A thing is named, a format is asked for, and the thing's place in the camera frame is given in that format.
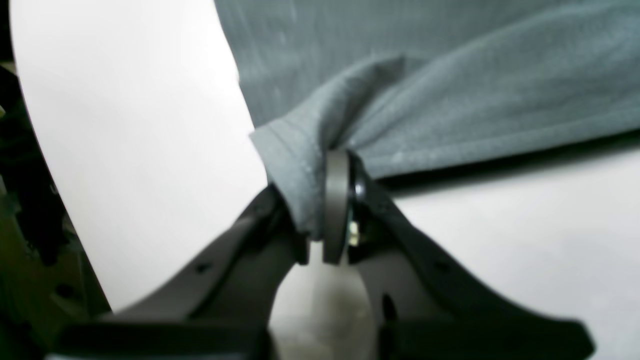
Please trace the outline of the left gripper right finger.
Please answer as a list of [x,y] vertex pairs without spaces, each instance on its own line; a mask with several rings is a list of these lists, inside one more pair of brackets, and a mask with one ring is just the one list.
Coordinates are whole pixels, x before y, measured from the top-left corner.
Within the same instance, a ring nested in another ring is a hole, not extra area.
[[508,300],[413,226],[350,151],[326,155],[323,262],[354,266],[377,324],[377,360],[586,360],[577,320]]

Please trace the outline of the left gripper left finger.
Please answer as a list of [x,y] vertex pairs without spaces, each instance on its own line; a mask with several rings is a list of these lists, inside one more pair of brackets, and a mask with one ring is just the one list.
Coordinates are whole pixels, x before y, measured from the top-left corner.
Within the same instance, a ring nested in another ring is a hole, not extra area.
[[52,360],[279,360],[275,296],[309,247],[267,186],[162,287],[133,305],[68,326]]

